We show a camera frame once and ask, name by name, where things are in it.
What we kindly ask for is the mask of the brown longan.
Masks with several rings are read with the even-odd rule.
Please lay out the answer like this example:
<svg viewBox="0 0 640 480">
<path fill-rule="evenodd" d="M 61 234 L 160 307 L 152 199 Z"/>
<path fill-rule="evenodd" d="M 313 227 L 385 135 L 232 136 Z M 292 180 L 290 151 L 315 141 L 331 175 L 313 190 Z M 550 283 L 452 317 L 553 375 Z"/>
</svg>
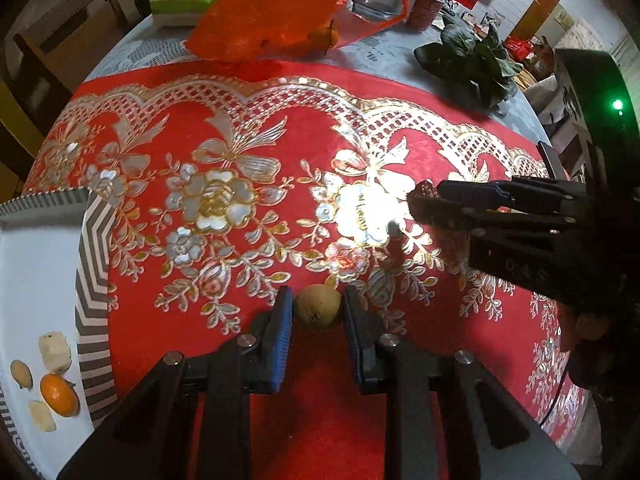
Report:
<svg viewBox="0 0 640 480">
<path fill-rule="evenodd" d="M 30 390 L 32 388 L 32 372 L 26 363 L 20 360 L 14 360 L 10 364 L 10 372 L 21 389 Z"/>
</svg>

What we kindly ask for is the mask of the small orange tangerine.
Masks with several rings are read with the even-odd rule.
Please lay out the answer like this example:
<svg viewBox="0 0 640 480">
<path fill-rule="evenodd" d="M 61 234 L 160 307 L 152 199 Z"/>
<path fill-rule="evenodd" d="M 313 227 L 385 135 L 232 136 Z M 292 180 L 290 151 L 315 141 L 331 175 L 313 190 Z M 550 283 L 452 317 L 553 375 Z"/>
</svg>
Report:
<svg viewBox="0 0 640 480">
<path fill-rule="evenodd" d="M 79 412 L 79 400 L 74 388 L 64 378 L 54 373 L 40 379 L 40 393 L 56 414 L 73 417 Z"/>
</svg>

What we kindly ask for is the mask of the grey lace tablecloth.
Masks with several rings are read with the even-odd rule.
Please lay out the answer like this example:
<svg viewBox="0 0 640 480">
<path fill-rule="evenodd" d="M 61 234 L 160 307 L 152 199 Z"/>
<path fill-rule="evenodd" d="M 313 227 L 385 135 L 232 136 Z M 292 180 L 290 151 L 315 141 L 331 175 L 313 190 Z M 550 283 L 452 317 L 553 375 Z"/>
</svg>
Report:
<svg viewBox="0 0 640 480">
<path fill-rule="evenodd" d="M 190 27 L 158 27 L 148 16 L 102 58 L 88 78 L 93 80 L 139 68 L 193 61 L 194 56 L 184 46 L 190 32 Z M 417 47 L 437 40 L 439 34 L 433 27 L 427 32 L 414 32 L 400 23 L 332 50 L 317 61 L 400 82 L 478 112 L 480 104 L 469 89 L 463 84 L 447 84 L 427 73 L 414 57 L 413 51 Z M 550 142 L 533 107 L 521 92 L 495 110 L 485 110 L 483 114 L 529 141 Z"/>
</svg>

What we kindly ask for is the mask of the red floral table mat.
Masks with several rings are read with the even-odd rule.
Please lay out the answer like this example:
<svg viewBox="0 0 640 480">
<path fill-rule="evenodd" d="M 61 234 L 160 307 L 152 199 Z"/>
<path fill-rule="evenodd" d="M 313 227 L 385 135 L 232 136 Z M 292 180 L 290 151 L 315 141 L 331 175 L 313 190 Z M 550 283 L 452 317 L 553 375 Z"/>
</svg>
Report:
<svg viewBox="0 0 640 480">
<path fill-rule="evenodd" d="M 421 181 L 546 172 L 535 144 L 423 90 L 325 65 L 191 62 L 82 84 L 25 190 L 84 186 L 115 211 L 104 418 L 170 350 L 216 349 L 282 286 L 354 286 L 386 330 L 480 358 L 559 445 L 585 413 L 556 304 L 470 268 L 419 226 Z"/>
</svg>

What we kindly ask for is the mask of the brown longan fruit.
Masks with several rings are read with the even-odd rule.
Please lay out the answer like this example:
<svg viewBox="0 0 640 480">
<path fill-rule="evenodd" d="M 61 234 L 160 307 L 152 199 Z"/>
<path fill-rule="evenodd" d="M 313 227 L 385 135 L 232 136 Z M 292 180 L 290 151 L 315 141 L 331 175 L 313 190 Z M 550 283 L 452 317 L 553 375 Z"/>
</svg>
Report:
<svg viewBox="0 0 640 480">
<path fill-rule="evenodd" d="M 328 285 L 308 285 L 295 298 L 296 318 L 313 328 L 328 328 L 333 325 L 340 309 L 341 295 Z"/>
</svg>

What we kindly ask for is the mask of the striped white tray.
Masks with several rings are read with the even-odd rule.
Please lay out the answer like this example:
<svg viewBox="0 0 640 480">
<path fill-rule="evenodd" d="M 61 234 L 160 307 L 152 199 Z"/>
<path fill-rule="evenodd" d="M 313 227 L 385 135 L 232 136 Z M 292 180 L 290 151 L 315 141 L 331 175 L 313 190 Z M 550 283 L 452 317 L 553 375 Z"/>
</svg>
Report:
<svg viewBox="0 0 640 480">
<path fill-rule="evenodd" d="M 114 208 L 88 188 L 45 192 L 1 207 L 1 428 L 40 479 L 53 479 L 117 401 L 108 341 L 108 236 Z M 39 341 L 48 333 L 70 347 L 62 376 L 79 411 L 53 417 L 51 432 L 32 420 L 38 386 L 10 372 L 24 362 L 32 380 L 47 374 Z"/>
</svg>

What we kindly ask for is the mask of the pale sugarcane piece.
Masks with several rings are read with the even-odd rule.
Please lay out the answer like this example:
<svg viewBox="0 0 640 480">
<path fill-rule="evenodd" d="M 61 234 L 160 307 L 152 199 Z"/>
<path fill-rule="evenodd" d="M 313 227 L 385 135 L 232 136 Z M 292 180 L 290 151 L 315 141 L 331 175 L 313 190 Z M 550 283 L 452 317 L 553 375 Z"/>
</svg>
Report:
<svg viewBox="0 0 640 480">
<path fill-rule="evenodd" d="M 72 352 L 61 332 L 50 332 L 40 336 L 38 349 L 48 372 L 60 374 L 70 368 Z"/>
</svg>

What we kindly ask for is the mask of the pale sugarcane slice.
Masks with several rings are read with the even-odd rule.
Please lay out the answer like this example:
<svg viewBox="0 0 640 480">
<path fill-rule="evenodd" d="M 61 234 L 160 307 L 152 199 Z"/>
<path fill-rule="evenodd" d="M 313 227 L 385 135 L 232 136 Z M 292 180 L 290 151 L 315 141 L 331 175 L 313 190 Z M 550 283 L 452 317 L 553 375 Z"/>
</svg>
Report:
<svg viewBox="0 0 640 480">
<path fill-rule="evenodd" d="M 42 401 L 29 401 L 28 408 L 32 422 L 42 432 L 53 432 L 56 423 L 51 415 L 50 408 Z"/>
</svg>

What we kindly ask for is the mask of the red patterned mug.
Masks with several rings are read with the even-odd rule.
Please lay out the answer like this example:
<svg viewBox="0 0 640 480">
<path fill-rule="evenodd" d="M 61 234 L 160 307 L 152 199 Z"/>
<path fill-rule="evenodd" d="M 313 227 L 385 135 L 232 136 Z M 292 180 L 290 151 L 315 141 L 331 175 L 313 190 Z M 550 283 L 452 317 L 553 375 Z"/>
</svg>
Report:
<svg viewBox="0 0 640 480">
<path fill-rule="evenodd" d="M 406 26 L 417 32 L 424 32 L 434 22 L 444 4 L 445 0 L 414 0 Z"/>
</svg>

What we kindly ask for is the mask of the green leafy vegetable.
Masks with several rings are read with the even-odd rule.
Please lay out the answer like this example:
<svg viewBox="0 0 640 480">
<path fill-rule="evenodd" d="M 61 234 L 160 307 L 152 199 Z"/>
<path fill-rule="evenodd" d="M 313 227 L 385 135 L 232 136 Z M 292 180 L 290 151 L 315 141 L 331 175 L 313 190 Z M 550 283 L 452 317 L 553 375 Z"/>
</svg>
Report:
<svg viewBox="0 0 640 480">
<path fill-rule="evenodd" d="M 416 62 L 443 81 L 465 84 L 488 110 L 512 99 L 523 66 L 510 58 L 495 25 L 480 38 L 462 18 L 445 16 L 444 24 L 439 42 L 413 51 Z"/>
</svg>

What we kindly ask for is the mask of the wooden chair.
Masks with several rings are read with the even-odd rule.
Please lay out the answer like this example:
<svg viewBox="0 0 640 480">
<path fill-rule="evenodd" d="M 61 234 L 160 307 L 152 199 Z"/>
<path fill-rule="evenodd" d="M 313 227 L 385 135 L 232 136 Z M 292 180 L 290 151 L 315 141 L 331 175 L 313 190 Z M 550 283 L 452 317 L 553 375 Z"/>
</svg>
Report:
<svg viewBox="0 0 640 480">
<path fill-rule="evenodd" d="M 55 118 L 130 24 L 118 0 L 63 0 L 13 36 L 17 80 L 1 81 L 1 165 L 24 182 Z"/>
</svg>

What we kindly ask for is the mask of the orange plastic bag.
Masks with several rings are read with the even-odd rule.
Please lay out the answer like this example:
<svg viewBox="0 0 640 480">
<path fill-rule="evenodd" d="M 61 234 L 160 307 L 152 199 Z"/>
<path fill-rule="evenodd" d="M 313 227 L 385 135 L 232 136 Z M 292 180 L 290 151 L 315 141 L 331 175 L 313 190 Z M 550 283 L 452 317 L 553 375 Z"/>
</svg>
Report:
<svg viewBox="0 0 640 480">
<path fill-rule="evenodd" d="M 347 9 L 349 0 L 216 0 L 186 40 L 199 58 L 241 62 L 265 56 L 305 56 L 353 44 L 402 22 L 399 13 L 371 21 Z"/>
</svg>

